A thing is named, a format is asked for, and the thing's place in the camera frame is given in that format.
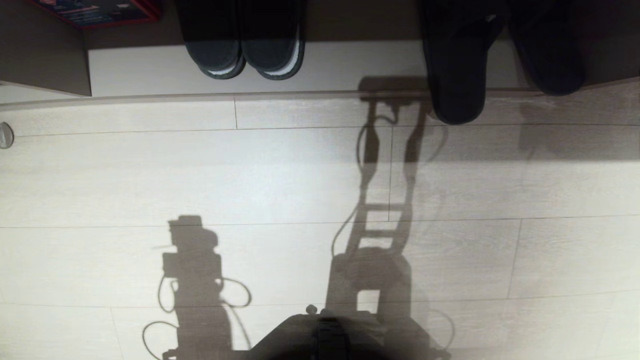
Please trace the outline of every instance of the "black slipper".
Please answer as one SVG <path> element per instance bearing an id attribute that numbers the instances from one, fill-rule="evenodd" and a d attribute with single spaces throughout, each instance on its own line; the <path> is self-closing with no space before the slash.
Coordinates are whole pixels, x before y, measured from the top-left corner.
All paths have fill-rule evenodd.
<path id="1" fill-rule="evenodd" d="M 508 20 L 504 0 L 418 0 L 433 109 L 446 124 L 484 108 L 486 60 Z"/>
<path id="2" fill-rule="evenodd" d="M 200 70 L 214 79 L 240 74 L 237 0 L 178 0 L 175 5 L 187 51 Z"/>
<path id="3" fill-rule="evenodd" d="M 302 66 L 307 0 L 242 0 L 242 49 L 246 61 L 270 80 L 284 80 Z"/>
<path id="4" fill-rule="evenodd" d="M 570 0 L 509 0 L 511 38 L 536 85 L 567 95 L 585 82 L 578 45 L 569 25 Z"/>

